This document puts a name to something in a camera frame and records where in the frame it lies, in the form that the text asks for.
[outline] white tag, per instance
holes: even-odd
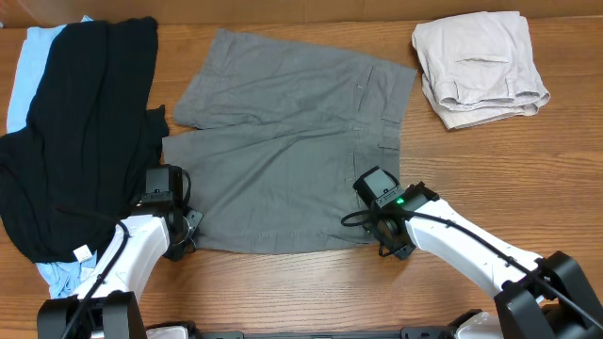
[[[77,258],[77,261],[80,263],[83,263],[92,257],[92,253],[90,253],[88,245],[84,245],[79,249],[75,249],[73,251],[73,254],[75,254],[75,258]]]
[[[84,280],[86,280],[90,276],[90,273],[92,273],[93,270],[94,268],[82,267],[79,271],[79,281],[83,283]]]

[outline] black cable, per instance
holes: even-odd
[[[351,222],[351,223],[346,223],[345,222],[345,220],[348,220],[349,218],[359,217],[359,216],[362,216],[362,215],[369,215],[369,218],[367,218],[367,219],[365,219],[363,221],[359,221],[359,222]],[[473,232],[467,230],[465,227],[457,224],[456,222],[454,222],[452,220],[447,220],[447,219],[444,219],[444,218],[440,218],[440,217],[436,217],[436,216],[432,216],[432,215],[428,215],[428,214],[424,214],[424,213],[418,213],[418,212],[406,211],[406,210],[384,211],[384,212],[381,212],[381,213],[377,213],[377,212],[373,211],[372,208],[371,208],[371,210],[354,212],[354,213],[351,213],[351,214],[343,217],[341,219],[341,224],[343,226],[346,226],[346,227],[360,226],[360,225],[366,224],[368,222],[372,222],[373,220],[380,220],[383,217],[390,217],[390,218],[391,217],[397,217],[397,218],[407,218],[407,217],[425,218],[425,219],[428,219],[428,220],[432,220],[432,221],[436,221],[436,222],[445,224],[448,227],[453,227],[453,228],[457,229],[458,231],[460,231],[460,232],[468,235],[469,237],[471,237],[475,241],[477,241],[480,244],[482,244],[485,248],[487,248],[488,250],[490,250],[491,252],[493,252],[494,254],[496,254],[502,260],[504,260],[505,262],[509,263],[509,265],[511,265],[511,266],[519,269],[523,273],[525,273],[535,283],[537,283],[542,288],[544,288],[550,295],[553,295],[553,296],[557,297],[560,301],[562,301],[563,303],[565,303],[569,308],[571,308],[575,312],[577,312],[580,315],[582,315],[585,318],[587,318],[597,328],[599,328],[601,331],[603,331],[603,325],[601,325],[601,323],[599,323],[592,315],[589,315],[586,311],[584,311],[581,307],[579,307],[570,298],[566,297],[562,292],[558,291],[555,287],[551,286],[550,284],[548,284],[547,282],[545,282],[544,280],[542,280],[540,277],[538,277],[538,275],[536,275],[531,270],[527,269],[525,266],[517,263],[514,260],[513,257],[511,257],[511,256],[503,253],[501,250],[497,249],[495,246],[493,246],[489,242],[485,241],[479,235],[474,234]]]
[[[68,338],[70,338],[70,335],[71,335],[71,332],[73,331],[74,326],[79,322],[79,318],[82,316],[82,314],[88,308],[88,306],[90,304],[90,300],[92,299],[92,296],[94,295],[94,292],[96,292],[98,287],[105,281],[105,278],[109,274],[109,271],[111,270],[111,268],[113,268],[113,266],[115,266],[115,263],[120,258],[120,255],[122,255],[122,252],[125,249],[125,245],[128,242],[128,238],[130,237],[130,232],[128,231],[127,227],[125,227],[125,225],[123,224],[123,222],[121,220],[117,220],[115,218],[106,216],[102,213],[85,210],[85,209],[81,209],[81,208],[69,207],[69,206],[55,206],[54,208],[56,210],[58,210],[59,212],[63,212],[63,213],[67,213],[67,214],[71,214],[71,215],[75,215],[75,216],[86,217],[86,218],[97,218],[97,219],[100,219],[103,221],[111,222],[111,224],[112,224],[111,226],[118,224],[123,229],[123,239],[122,239],[122,243],[120,244],[120,247],[117,249],[117,251],[111,258],[109,263],[106,265],[103,272],[101,272],[101,274],[98,277],[96,277],[96,282],[94,282],[90,291],[88,291],[86,296],[84,296],[84,298],[80,301],[79,305],[75,309],[75,312],[73,313],[71,320],[67,324],[67,327],[65,328],[65,331],[63,332],[63,335],[61,335],[61,339],[68,339]]]

